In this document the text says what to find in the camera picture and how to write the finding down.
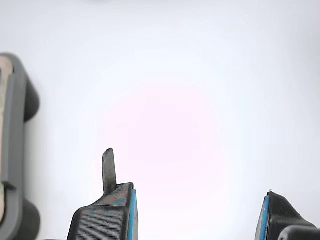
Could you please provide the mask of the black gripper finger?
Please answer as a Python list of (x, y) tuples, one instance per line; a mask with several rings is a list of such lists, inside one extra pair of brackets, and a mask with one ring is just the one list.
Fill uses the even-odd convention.
[(138, 240), (138, 204), (134, 184), (117, 184), (114, 151), (102, 156), (103, 195), (73, 215), (68, 240)]
[(264, 197), (255, 240), (320, 240), (320, 229), (305, 220), (282, 195)]

